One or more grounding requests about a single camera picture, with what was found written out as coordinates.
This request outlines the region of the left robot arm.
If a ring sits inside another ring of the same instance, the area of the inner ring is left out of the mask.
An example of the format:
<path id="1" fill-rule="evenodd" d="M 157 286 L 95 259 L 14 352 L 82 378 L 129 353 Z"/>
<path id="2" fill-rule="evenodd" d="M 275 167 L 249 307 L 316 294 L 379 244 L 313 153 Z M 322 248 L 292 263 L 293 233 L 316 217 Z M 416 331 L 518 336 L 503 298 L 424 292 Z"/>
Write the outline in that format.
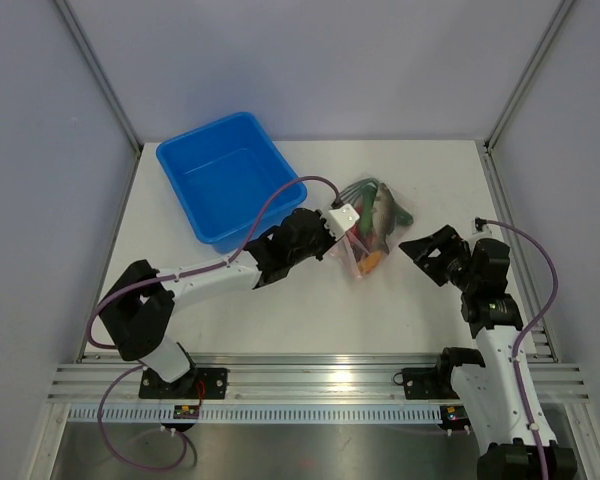
<path id="1" fill-rule="evenodd" d="M 280 225 L 221 260 L 166 270 L 135 261 L 97 306 L 96 315 L 120 357 L 143 368 L 152 397 L 186 397 L 200 375 L 185 348 L 167 335 L 172 317 L 196 303 L 280 281 L 308 258 L 323 259 L 355 222 L 344 209 L 297 208 Z"/>

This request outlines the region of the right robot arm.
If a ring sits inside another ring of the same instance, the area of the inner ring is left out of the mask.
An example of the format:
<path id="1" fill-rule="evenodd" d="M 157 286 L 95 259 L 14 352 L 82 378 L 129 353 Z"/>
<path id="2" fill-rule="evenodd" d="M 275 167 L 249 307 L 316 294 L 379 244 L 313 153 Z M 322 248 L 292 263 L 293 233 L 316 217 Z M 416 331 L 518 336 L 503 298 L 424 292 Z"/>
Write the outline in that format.
<path id="1" fill-rule="evenodd" d="M 478 219 L 468 240 L 446 225 L 399 248 L 436 285 L 461 293 L 461 314 L 475 342 L 447 347 L 426 376 L 402 376 L 405 393 L 427 385 L 457 396 L 478 442 L 480 479 L 572 479 L 574 451 L 559 445 L 535 391 L 523 340 L 531 325 L 508 293 L 510 248 Z"/>

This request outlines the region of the clear zip top bag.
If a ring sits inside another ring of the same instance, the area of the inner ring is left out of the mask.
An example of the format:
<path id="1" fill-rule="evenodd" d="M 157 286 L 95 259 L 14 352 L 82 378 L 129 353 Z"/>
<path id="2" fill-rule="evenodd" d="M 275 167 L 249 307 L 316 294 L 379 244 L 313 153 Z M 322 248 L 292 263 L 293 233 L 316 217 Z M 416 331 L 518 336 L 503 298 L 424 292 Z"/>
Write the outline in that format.
<path id="1" fill-rule="evenodd" d="M 407 202 L 377 177 L 362 177 L 341 192 L 341 199 L 359 215 L 354 227 L 331 250 L 356 279 L 372 274 L 413 225 Z"/>

